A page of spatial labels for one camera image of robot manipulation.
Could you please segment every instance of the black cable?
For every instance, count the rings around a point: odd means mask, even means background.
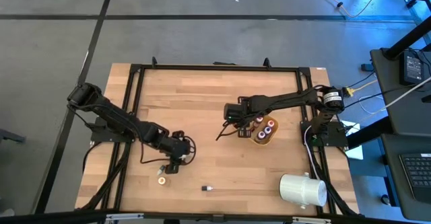
[[[319,163],[317,162],[316,156],[314,154],[311,155],[310,161],[312,161],[319,179],[324,181],[327,187],[327,192],[331,195],[332,199],[334,200],[335,204],[337,204],[337,206],[339,207],[343,215],[358,215],[353,210],[351,210],[351,208],[349,208],[347,203],[340,197],[336,189],[332,186],[332,183],[328,181],[328,179],[326,178],[326,175],[323,173]]]
[[[82,122],[84,122],[84,125],[88,128],[91,128],[90,125],[88,124],[88,122],[86,120],[84,120],[84,118],[82,118],[82,116],[80,116],[69,104],[66,105],[66,107],[72,111],[72,113],[74,113],[79,119],[82,120]]]
[[[361,79],[361,80],[359,80],[358,82],[356,82],[356,83],[352,84],[351,86],[347,86],[347,87],[353,87],[353,86],[355,86],[355,85],[357,85],[357,84],[359,84],[359,83],[361,83],[361,82],[365,81],[367,78],[371,77],[371,75],[373,75],[373,74],[374,74],[374,70],[371,72],[371,74],[369,74],[369,76],[365,77],[365,79]]]
[[[84,160],[82,161],[82,173],[84,173],[84,170],[86,169],[86,164],[87,164],[87,157],[88,154],[90,154],[90,152],[97,146],[99,146],[99,144],[101,144],[102,142],[95,142],[94,145],[92,145],[92,147],[90,147],[86,154],[84,155]]]
[[[368,100],[370,98],[373,98],[373,97],[376,97],[376,96],[379,96],[379,95],[383,95],[383,94],[386,94],[386,93],[389,93],[389,92],[392,92],[392,91],[395,91],[395,90],[405,89],[407,87],[413,87],[413,86],[415,86],[415,85],[406,85],[406,86],[403,86],[403,87],[398,87],[398,88],[395,88],[395,89],[390,89],[390,90],[387,90],[387,91],[384,91],[384,92],[380,92],[380,93],[374,94],[374,95],[369,96],[369,97],[367,96],[366,98],[363,98],[361,100],[357,100],[357,101],[355,101],[355,102],[353,102],[353,103],[345,106],[344,109],[349,108],[350,106],[353,106],[354,104],[357,104],[357,103],[362,102],[364,100]]]
[[[142,164],[146,164],[146,163],[152,163],[155,161],[170,161],[170,159],[153,159],[153,160],[144,161],[143,160],[143,143],[141,143],[141,159],[139,160],[139,162]]]
[[[196,143],[194,142],[194,140],[191,138],[191,137],[188,137],[188,136],[184,136],[184,138],[185,139],[188,139],[191,143],[193,143],[193,156],[192,156],[192,158],[190,159],[190,161],[188,161],[188,162],[186,162],[186,161],[184,161],[184,163],[182,164],[182,165],[189,165],[193,160],[195,160],[195,157],[196,157]]]

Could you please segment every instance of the floor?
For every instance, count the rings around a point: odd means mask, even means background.
[[[359,11],[368,0],[341,0]],[[86,81],[103,87],[112,63],[261,65],[326,67],[335,86],[366,76],[360,65],[369,51],[391,46],[416,25],[406,21],[341,22],[329,20],[105,20],[94,37],[96,20],[10,20],[2,14],[98,15],[104,0],[0,0],[0,128],[27,137],[23,145],[0,145],[0,210],[32,212],[46,165],[66,113],[66,97],[77,81],[90,41]],[[424,19],[423,2],[415,5]],[[240,14],[339,15],[326,0],[110,0],[108,15]],[[362,15],[410,15],[404,0],[374,0]],[[425,46],[424,40],[414,48]],[[377,84],[359,91],[346,104],[379,92]],[[383,106],[375,98],[368,111]],[[357,121],[367,113],[359,105],[341,114]],[[384,112],[369,118],[370,124]],[[85,115],[89,120],[91,114]],[[81,163],[90,132],[73,123],[47,211],[70,211],[81,180]],[[401,211],[380,203],[383,179],[354,174],[361,213],[367,217],[404,220]]]

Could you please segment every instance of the wooden board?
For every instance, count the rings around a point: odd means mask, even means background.
[[[129,67],[130,64],[112,65],[105,96],[117,106],[123,102]],[[311,71],[313,85],[329,84],[325,69],[313,68]],[[282,200],[278,191],[283,174],[301,175],[310,171],[306,150],[301,143],[300,108],[271,113],[280,123],[280,128],[265,147],[248,139],[239,139],[236,135],[215,141],[222,129],[226,102],[234,103],[238,96],[273,96],[296,90],[294,73],[145,70],[138,117],[157,122],[171,132],[185,131],[197,144],[197,156],[192,164],[181,166],[178,174],[163,174],[168,183],[161,186],[156,173],[165,162],[140,164],[141,145],[134,143],[121,210],[316,215],[314,206],[302,210],[298,205]],[[231,130],[233,128],[228,127],[226,132]],[[143,148],[144,161],[164,157],[147,146]],[[88,156],[76,207],[86,204],[103,183],[111,152],[112,143],[103,143]],[[334,187],[357,210],[345,156],[336,149],[327,148],[327,161]],[[212,186],[214,190],[203,192],[201,187],[204,185]],[[115,190],[116,183],[111,191],[110,207]]]

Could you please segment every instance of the white cable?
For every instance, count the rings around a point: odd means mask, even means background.
[[[375,96],[375,97],[383,100],[383,97],[381,97],[381,96]],[[376,112],[369,112],[369,111],[367,111],[367,110],[365,109],[365,107],[362,105],[362,102],[361,102],[361,100],[362,100],[362,99],[364,99],[364,98],[371,98],[371,96],[362,96],[361,98],[359,98],[359,105],[361,106],[361,108],[362,108],[365,112],[367,112],[367,113],[369,113],[369,114],[374,114],[374,113],[376,113]]]
[[[312,157],[311,157],[310,148],[308,147],[307,139],[306,139],[307,132],[308,132],[308,130],[310,130],[310,128],[311,128],[311,126],[309,126],[309,127],[305,130],[305,133],[304,133],[304,145],[305,145],[305,147],[307,148],[308,156],[310,157],[311,166],[312,166],[312,169],[314,170],[314,173],[316,174],[316,178],[317,178],[318,180],[320,180],[319,176],[317,175],[316,167],[314,166],[314,163],[312,162]]]
[[[425,83],[429,82],[429,80],[431,80],[431,77],[427,78],[425,81],[421,82],[420,84],[416,85],[415,87],[411,88],[409,91],[405,92],[404,94],[402,94],[401,96],[399,96],[398,98],[396,98],[395,100],[393,100],[391,103],[387,104],[386,106],[384,106],[383,108],[381,108],[380,110],[376,111],[375,113],[362,118],[360,121],[358,121],[355,125],[353,125],[352,127],[355,127],[357,124],[363,122],[364,120],[370,118],[371,116],[374,116],[375,114],[381,112],[382,110],[388,108],[389,106],[392,106],[393,104],[395,104],[397,101],[399,101],[400,99],[404,98],[404,96],[410,94],[411,92],[413,92],[414,90],[416,90],[417,88],[423,86]]]

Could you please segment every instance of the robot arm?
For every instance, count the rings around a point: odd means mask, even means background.
[[[239,97],[238,104],[224,106],[224,119],[239,129],[239,137],[249,137],[250,133],[247,133],[246,128],[256,117],[269,114],[273,110],[296,106],[311,106],[319,110],[319,115],[311,120],[310,133],[325,137],[327,125],[333,115],[344,110],[343,95],[341,90],[334,87],[319,85],[280,96]]]
[[[112,104],[95,85],[90,83],[78,85],[67,101],[74,110],[97,114],[106,121],[107,127],[113,132],[132,139],[137,137],[142,143],[166,154],[170,158],[170,164],[166,168],[167,174],[178,173],[178,167],[183,163],[182,157],[190,154],[190,141],[184,138],[184,132],[177,131],[169,137],[169,130],[164,127],[154,122],[140,121],[136,116]]]

